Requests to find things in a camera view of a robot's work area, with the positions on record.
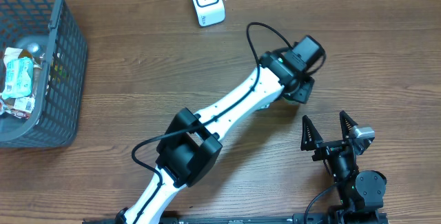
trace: basket handle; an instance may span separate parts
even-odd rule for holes
[[[50,20],[48,24],[49,30],[57,28],[58,20],[60,19],[60,15],[61,15],[62,5],[63,5],[63,0],[55,0],[54,8],[52,14],[50,15]]]

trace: white square object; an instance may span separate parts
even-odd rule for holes
[[[223,0],[193,0],[199,25],[205,27],[225,19]]]

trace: wood grain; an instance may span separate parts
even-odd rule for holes
[[[199,28],[190,0],[67,0],[90,53],[80,128],[71,147],[0,150],[0,223],[80,223],[131,206],[152,176],[138,142],[176,112],[215,102],[254,67],[245,26],[290,41],[310,34],[328,54],[307,105],[280,101],[224,142],[212,171],[167,210],[193,217],[302,212],[331,183],[300,151],[301,116],[338,139],[338,112],[370,124],[362,170],[388,178],[391,223],[441,219],[441,0],[224,0],[227,19]],[[255,28],[259,54],[283,44]],[[155,145],[139,151],[153,164]],[[313,212],[336,203],[317,202]]]

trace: wooden table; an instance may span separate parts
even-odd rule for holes
[[[79,133],[70,147],[0,151],[0,223],[80,223],[131,206],[152,173],[132,148],[162,134],[181,108],[215,102],[254,60],[245,26],[261,21],[290,41],[310,34],[328,54],[307,105],[280,101],[224,142],[211,172],[167,210],[193,217],[303,212],[331,184],[300,151],[308,114],[327,141],[338,113],[370,124],[361,170],[388,178],[391,223],[441,219],[441,0],[223,0],[227,18],[199,28],[191,0],[67,0],[89,43]],[[283,46],[252,30],[259,54]],[[139,151],[153,164],[155,145]],[[338,202],[329,195],[312,212]]]

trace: plastic basket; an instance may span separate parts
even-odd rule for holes
[[[0,117],[0,147],[58,147],[73,142],[88,47],[64,0],[0,0],[0,56],[30,42],[45,48],[28,120]]]

